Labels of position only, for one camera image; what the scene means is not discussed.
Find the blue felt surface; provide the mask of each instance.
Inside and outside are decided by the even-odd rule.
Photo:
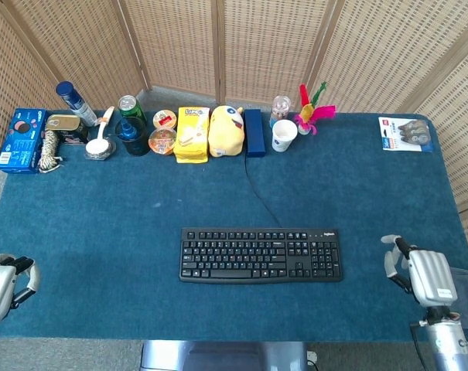
[[[179,165],[153,153],[133,158],[118,143],[112,157],[96,162],[84,159],[84,147],[64,145],[66,161],[55,172],[9,175],[0,252],[34,257],[43,281],[0,333],[409,340],[408,323],[423,310],[385,277],[391,246],[380,237],[401,234],[465,269],[468,246],[434,129],[433,153],[383,151],[377,117],[338,114],[285,153],[272,150],[265,130],[267,155],[248,159],[256,188],[283,226],[339,229],[344,279],[334,284],[179,281],[181,227],[275,226],[249,186],[243,155]]]

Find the white cup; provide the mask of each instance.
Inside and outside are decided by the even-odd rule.
[[[290,120],[280,120],[273,125],[272,134],[273,149],[285,152],[297,136],[297,126]]]

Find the black keyboard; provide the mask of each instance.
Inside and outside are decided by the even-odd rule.
[[[182,228],[180,280],[272,284],[342,280],[336,230]]]

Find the green feather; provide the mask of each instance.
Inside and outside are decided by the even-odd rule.
[[[323,81],[321,83],[321,86],[319,87],[318,91],[316,94],[313,95],[313,99],[311,100],[311,105],[316,108],[316,104],[318,103],[319,95],[326,89],[326,81]]]

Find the logo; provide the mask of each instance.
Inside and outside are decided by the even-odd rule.
[[[203,110],[186,110],[186,114],[191,116],[199,116],[200,114],[203,114]]]

